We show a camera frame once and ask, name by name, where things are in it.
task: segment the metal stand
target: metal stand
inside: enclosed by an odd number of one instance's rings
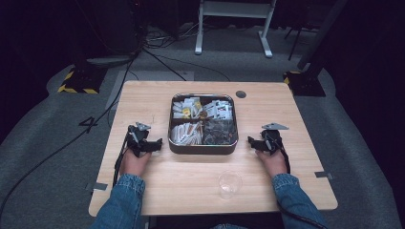
[[[259,31],[259,39],[262,43],[266,57],[272,57],[273,54],[268,45],[266,36],[268,25],[273,16],[274,8],[277,0],[271,0],[270,4],[251,4],[251,3],[233,3],[233,2],[210,2],[200,1],[199,13],[199,33],[197,35],[195,54],[203,52],[203,17],[211,16],[231,16],[231,17],[251,17],[265,18],[265,27],[263,31]]]

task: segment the gray floor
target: gray floor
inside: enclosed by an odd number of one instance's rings
[[[210,68],[231,81],[282,82],[284,72],[297,70],[308,45],[300,43],[288,61],[294,35],[284,40],[287,31],[270,30],[267,38],[274,56],[265,58],[258,29],[207,32],[202,55],[194,54],[195,36],[149,51],[206,67],[162,58],[176,71],[192,72],[195,81],[227,81]],[[304,32],[300,40],[310,42],[312,38],[312,33]],[[59,94],[57,89],[70,68],[49,81],[49,97],[27,113],[1,145],[1,199],[36,163],[82,132],[85,127],[78,123],[105,111],[118,75],[125,70],[125,66],[110,69],[100,94]],[[145,52],[131,71],[169,72]],[[339,206],[323,212],[330,228],[400,228],[390,185],[334,96],[329,74],[322,71],[319,79],[326,97],[295,97],[295,101],[325,170],[333,176],[330,184]],[[110,122],[114,114],[110,112]],[[88,134],[34,170],[9,198],[2,228],[87,228],[94,219],[88,214],[91,192],[85,187],[96,181],[109,132],[104,116]]]

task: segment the wooden table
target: wooden table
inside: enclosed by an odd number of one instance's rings
[[[245,98],[236,96],[244,91]],[[227,94],[235,103],[239,142],[228,156],[188,156],[170,151],[168,125],[173,95],[178,93]],[[280,131],[289,155],[291,173],[318,209],[334,209],[337,201],[312,145],[307,128],[289,88],[284,83],[128,81],[117,107],[114,124],[101,162],[97,182],[108,184],[94,191],[90,215],[95,216],[110,196],[114,164],[128,125],[151,125],[149,141],[163,138],[160,152],[153,153],[144,173],[146,189],[142,214],[145,216],[246,213],[278,211],[270,178],[250,148],[247,137],[261,139],[262,126],[276,122],[289,127]],[[218,176],[237,171],[243,187],[232,199],[222,199]]]

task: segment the food container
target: food container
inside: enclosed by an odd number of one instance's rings
[[[231,154],[239,140],[233,99],[226,94],[174,95],[168,139],[176,154]]]

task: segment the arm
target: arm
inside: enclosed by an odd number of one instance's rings
[[[90,228],[140,228],[144,189],[145,183],[140,177],[122,175]]]
[[[274,193],[282,209],[320,225],[319,227],[313,226],[289,216],[282,210],[283,222],[286,228],[326,228],[324,218],[307,194],[301,189],[297,177],[290,174],[279,174],[274,177],[272,182]]]
[[[137,158],[131,150],[126,150],[119,170],[121,177],[90,228],[140,228],[145,189],[140,176],[151,155],[147,153]]]
[[[296,217],[292,217],[288,213],[314,221],[320,226],[326,226],[326,222],[321,213],[312,203],[308,195],[301,189],[298,178],[287,173],[286,163],[281,152],[277,151],[271,156],[261,151],[256,151],[256,154],[259,159],[263,161],[271,177],[274,193],[280,204],[281,212],[283,213],[282,216],[285,227],[318,228]]]

